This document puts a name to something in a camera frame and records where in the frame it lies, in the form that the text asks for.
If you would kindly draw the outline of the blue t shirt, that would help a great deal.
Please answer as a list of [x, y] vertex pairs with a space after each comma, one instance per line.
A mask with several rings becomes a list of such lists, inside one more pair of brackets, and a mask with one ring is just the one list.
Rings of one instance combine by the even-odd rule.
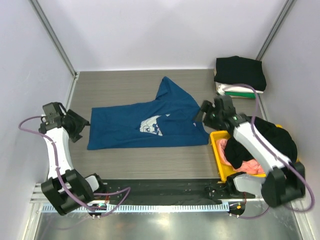
[[194, 121], [199, 110], [195, 99], [165, 76], [152, 101], [92, 108], [87, 149], [207, 145], [209, 134]]

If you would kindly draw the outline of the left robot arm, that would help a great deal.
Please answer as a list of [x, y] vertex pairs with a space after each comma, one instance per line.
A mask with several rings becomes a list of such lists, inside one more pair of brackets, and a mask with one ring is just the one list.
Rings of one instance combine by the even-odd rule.
[[67, 110], [60, 102], [43, 105], [44, 116], [38, 129], [46, 142], [49, 171], [47, 180], [41, 184], [44, 196], [55, 210], [64, 216], [79, 207], [88, 207], [101, 200], [106, 187], [96, 173], [83, 177], [72, 164], [69, 142], [82, 138], [82, 130], [90, 122], [73, 110]]

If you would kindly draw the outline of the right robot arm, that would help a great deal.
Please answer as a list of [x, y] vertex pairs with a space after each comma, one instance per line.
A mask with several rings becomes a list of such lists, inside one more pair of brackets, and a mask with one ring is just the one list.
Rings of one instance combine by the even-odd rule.
[[215, 130], [227, 131], [261, 165], [265, 177], [245, 172], [234, 173], [226, 178], [225, 192], [237, 198], [243, 192], [262, 197], [269, 207], [276, 208], [306, 194], [305, 167], [292, 163], [291, 159], [269, 143], [254, 125], [254, 119], [237, 113], [232, 98], [220, 95], [214, 102], [204, 100], [195, 122]]

